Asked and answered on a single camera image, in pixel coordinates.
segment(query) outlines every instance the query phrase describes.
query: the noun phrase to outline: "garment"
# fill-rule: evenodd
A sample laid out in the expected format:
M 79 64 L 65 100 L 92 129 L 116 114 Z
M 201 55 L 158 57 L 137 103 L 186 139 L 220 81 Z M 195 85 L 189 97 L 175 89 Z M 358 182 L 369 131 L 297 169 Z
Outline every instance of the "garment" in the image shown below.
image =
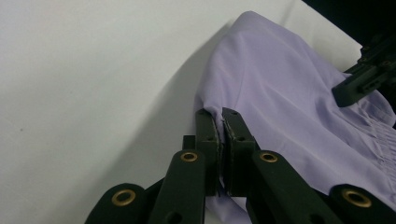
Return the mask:
M 332 87 L 347 76 L 299 36 L 246 12 L 215 48 L 195 109 L 212 114 L 222 138 L 222 108 L 238 111 L 259 146 L 283 155 L 313 189 L 358 186 L 396 210 L 396 116 L 378 91 L 339 108 Z M 249 223 L 224 197 L 207 206 L 225 223 Z

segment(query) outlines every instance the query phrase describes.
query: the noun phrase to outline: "metal screw head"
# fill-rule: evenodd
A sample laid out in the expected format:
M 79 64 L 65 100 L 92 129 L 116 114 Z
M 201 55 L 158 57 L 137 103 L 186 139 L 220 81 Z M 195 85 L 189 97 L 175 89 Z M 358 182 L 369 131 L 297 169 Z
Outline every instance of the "metal screw head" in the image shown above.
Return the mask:
M 196 161 L 198 160 L 198 155 L 193 152 L 185 152 L 181 154 L 180 158 L 183 161 Z
M 276 162 L 277 156 L 272 153 L 269 153 L 269 152 L 263 152 L 260 155 L 260 159 L 262 159 L 263 161 L 266 161 L 266 162 Z
M 128 197 L 125 198 L 125 199 L 120 200 L 119 197 L 122 194 L 125 195 L 125 196 L 128 196 Z M 119 190 L 117 193 L 115 193 L 113 195 L 113 197 L 111 198 L 111 202 L 113 202 L 113 204 L 118 206 L 118 207 L 123 207 L 123 206 L 128 205 L 131 202 L 133 202 L 134 198 L 136 198 L 136 193 L 133 190 L 131 190 L 131 189 L 122 189 L 122 190 Z
M 356 190 L 343 189 L 342 195 L 347 202 L 352 203 L 358 207 L 368 208 L 372 205 L 372 202 L 369 198 L 367 198 L 360 192 L 357 192 Z

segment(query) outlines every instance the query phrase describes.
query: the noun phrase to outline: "screw hole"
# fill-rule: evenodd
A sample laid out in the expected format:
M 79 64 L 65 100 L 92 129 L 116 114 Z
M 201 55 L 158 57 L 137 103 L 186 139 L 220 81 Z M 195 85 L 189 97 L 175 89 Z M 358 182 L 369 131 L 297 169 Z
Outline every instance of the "screw hole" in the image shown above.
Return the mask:
M 260 155 L 260 158 L 261 158 L 263 161 L 268 161 L 268 162 L 276 162 L 276 161 L 277 161 L 277 156 L 274 155 L 274 154 L 272 154 L 272 153 L 269 153 L 269 152 L 264 152 L 264 153 L 262 153 L 262 154 Z
M 185 152 L 181 154 L 180 157 L 183 161 L 196 161 L 198 159 L 198 155 L 192 152 Z
M 342 195 L 347 202 L 358 207 L 368 208 L 372 205 L 372 202 L 369 198 L 353 189 L 344 189 L 342 191 Z
M 180 223 L 182 219 L 183 219 L 183 217 L 181 216 L 181 214 L 176 213 L 176 212 L 171 212 L 168 214 L 168 216 L 166 216 L 166 221 L 169 224 Z
M 116 206 L 122 207 L 133 202 L 135 197 L 136 193 L 133 190 L 122 189 L 113 195 L 111 202 Z

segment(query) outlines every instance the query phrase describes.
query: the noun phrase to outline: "white table surface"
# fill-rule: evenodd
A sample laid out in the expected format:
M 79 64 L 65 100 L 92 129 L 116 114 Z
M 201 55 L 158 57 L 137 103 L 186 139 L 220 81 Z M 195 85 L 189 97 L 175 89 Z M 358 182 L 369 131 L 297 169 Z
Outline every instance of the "white table surface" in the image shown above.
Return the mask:
M 360 56 L 298 0 L 1 1 L 0 223 L 83 223 L 109 188 L 164 177 L 205 62 L 247 10 L 340 70 Z

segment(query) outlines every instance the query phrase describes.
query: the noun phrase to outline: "purple cloth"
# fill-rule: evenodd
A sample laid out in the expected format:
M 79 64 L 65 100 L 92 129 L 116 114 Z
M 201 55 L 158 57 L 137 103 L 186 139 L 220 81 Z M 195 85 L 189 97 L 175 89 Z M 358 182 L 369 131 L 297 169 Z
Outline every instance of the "purple cloth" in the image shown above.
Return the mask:
M 221 109 L 240 112 L 261 148 L 283 155 L 312 188 L 355 185 L 396 210 L 396 116 L 378 91 L 339 108 L 331 89 L 347 76 L 299 36 L 246 12 L 214 50 L 195 109 L 213 115 L 221 136 Z M 235 205 L 207 199 L 223 222 L 249 223 Z

